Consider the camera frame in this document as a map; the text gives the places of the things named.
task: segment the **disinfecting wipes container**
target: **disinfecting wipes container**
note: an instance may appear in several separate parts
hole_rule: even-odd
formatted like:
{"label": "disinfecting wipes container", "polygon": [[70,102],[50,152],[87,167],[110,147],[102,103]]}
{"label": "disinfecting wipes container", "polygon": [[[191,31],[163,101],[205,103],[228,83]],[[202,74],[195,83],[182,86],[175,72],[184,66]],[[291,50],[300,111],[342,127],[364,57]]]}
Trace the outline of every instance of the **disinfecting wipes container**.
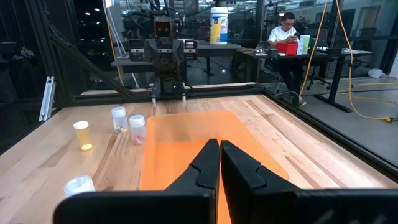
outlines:
{"label": "disinfecting wipes container", "polygon": [[226,44],[228,41],[228,8],[212,7],[210,12],[210,44]]}

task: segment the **plastic container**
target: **plastic container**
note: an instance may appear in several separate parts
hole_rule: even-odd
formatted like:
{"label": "plastic container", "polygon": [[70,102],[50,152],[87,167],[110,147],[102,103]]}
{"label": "plastic container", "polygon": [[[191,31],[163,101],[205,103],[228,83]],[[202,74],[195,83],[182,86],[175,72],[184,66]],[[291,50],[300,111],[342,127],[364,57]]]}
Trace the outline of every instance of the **plastic container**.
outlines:
{"label": "plastic container", "polygon": [[79,121],[73,124],[73,128],[76,130],[76,135],[79,140],[80,149],[82,151],[88,151],[93,148],[91,143],[90,131],[88,130],[87,121]]}
{"label": "plastic container", "polygon": [[123,106],[118,106],[112,109],[113,128],[114,132],[122,133],[129,129],[127,122],[126,109]]}
{"label": "plastic container", "polygon": [[308,53],[308,47],[310,45],[310,35],[301,35],[300,36],[300,41],[302,41],[304,43],[304,47],[303,47],[303,54],[307,54]]}
{"label": "plastic container", "polygon": [[210,9],[210,24],[210,44],[227,44],[228,8],[212,7]]}
{"label": "plastic container", "polygon": [[285,53],[286,55],[295,55],[297,53],[298,46],[299,46],[298,43],[293,43],[293,44],[277,43],[276,49],[278,50],[278,53]]}
{"label": "plastic container", "polygon": [[145,143],[146,127],[144,115],[134,115],[130,117],[130,132],[133,144],[141,145]]}
{"label": "plastic container", "polygon": [[84,175],[69,180],[63,187],[63,192],[66,197],[82,193],[82,192],[93,192],[95,191],[93,179]]}
{"label": "plastic container", "polygon": [[304,42],[300,41],[297,46],[297,55],[302,55],[304,50]]}
{"label": "plastic container", "polygon": [[[139,190],[164,190],[187,169],[211,138],[231,143],[288,180],[275,161],[245,125],[230,111],[206,111],[152,116],[147,120],[147,141]],[[218,223],[231,223],[220,174]]]}

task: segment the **man's glasses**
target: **man's glasses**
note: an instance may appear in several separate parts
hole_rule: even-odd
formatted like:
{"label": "man's glasses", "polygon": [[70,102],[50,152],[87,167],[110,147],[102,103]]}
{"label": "man's glasses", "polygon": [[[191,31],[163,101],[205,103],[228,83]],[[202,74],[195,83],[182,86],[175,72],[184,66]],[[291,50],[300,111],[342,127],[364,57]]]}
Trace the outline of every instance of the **man's glasses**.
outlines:
{"label": "man's glasses", "polygon": [[288,25],[288,26],[292,26],[292,25],[294,25],[294,22],[292,22],[292,23],[286,23],[285,21],[282,21],[284,24],[286,24],[286,25]]}

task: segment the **desk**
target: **desk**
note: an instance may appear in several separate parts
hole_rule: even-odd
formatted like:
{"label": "desk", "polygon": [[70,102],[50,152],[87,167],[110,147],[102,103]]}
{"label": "desk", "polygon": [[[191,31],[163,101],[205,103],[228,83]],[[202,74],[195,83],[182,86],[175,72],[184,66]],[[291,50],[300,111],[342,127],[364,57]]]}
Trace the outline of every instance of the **desk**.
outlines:
{"label": "desk", "polygon": [[[199,40],[198,43],[198,57],[206,57],[206,70],[208,75],[208,84],[210,72],[210,57],[224,57],[232,56],[235,50],[240,48],[238,44],[223,44],[223,45],[213,45],[207,41]],[[131,72],[153,72],[154,67],[152,63],[147,62],[137,62],[131,61],[128,58],[118,58],[111,63],[112,67],[118,67],[121,73],[131,73]]]}
{"label": "desk", "polygon": [[[97,190],[137,190],[144,146],[132,145],[129,132],[114,133],[115,106],[64,108],[0,156],[1,223],[50,224],[64,199],[64,184],[78,175],[90,175]],[[129,116],[146,118],[230,110],[301,188],[397,187],[264,95],[194,99],[186,105],[162,101],[156,108],[152,103],[123,106]],[[90,123],[91,152],[79,150],[73,123],[80,120]]]}
{"label": "desk", "polygon": [[[246,58],[246,82],[256,81],[258,79],[258,72],[256,69],[253,68],[253,60],[269,59],[270,58],[269,55],[258,56],[255,53],[243,53],[239,50],[237,50],[237,51],[239,52],[239,54],[243,55]],[[360,56],[372,55],[372,54],[373,54],[372,52],[361,52],[361,53],[354,53],[353,55],[354,55],[354,57],[360,57]],[[343,71],[343,65],[344,65],[346,56],[350,56],[350,54],[348,52],[344,52],[342,54],[324,54],[324,53],[322,54],[322,53],[317,52],[313,56],[313,58],[324,58],[324,57],[337,57],[338,58],[335,73],[333,75],[333,82],[331,83],[329,97],[326,98],[323,95],[314,95],[314,97],[318,98],[319,100],[322,100],[325,103],[328,103],[338,109],[341,109],[347,113],[351,113],[352,112],[351,109],[335,102],[337,89],[338,89],[338,85],[339,85],[340,78],[341,78],[341,72]],[[281,56],[280,58],[310,58],[310,54],[286,55],[286,56]]]}

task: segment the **white shirt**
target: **white shirt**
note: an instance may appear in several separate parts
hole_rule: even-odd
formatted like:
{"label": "white shirt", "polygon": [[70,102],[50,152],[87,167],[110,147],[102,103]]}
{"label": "white shirt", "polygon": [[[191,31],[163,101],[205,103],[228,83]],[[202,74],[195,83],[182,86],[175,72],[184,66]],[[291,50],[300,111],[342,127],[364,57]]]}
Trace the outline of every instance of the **white shirt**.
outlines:
{"label": "white shirt", "polygon": [[296,33],[296,29],[292,27],[289,31],[285,32],[282,30],[282,26],[275,27],[269,34],[268,41],[276,42],[285,40],[288,36],[293,36]]}

